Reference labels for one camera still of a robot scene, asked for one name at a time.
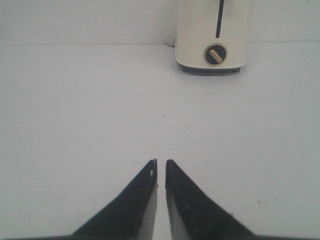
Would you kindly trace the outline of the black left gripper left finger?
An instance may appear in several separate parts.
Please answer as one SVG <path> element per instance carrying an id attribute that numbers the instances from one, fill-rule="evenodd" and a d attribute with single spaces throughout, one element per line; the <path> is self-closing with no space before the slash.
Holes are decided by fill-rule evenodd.
<path id="1" fill-rule="evenodd" d="M 157 209 L 157 160 L 150 160 L 120 194 L 78 228 L 75 237 L 139 237 Z"/>

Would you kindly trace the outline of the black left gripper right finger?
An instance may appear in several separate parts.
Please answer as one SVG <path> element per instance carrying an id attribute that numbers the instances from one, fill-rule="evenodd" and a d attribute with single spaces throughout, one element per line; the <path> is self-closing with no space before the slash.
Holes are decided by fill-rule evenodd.
<path id="1" fill-rule="evenodd" d="M 211 200 L 172 159 L 166 161 L 165 190 L 173 237 L 255 235 Z"/>

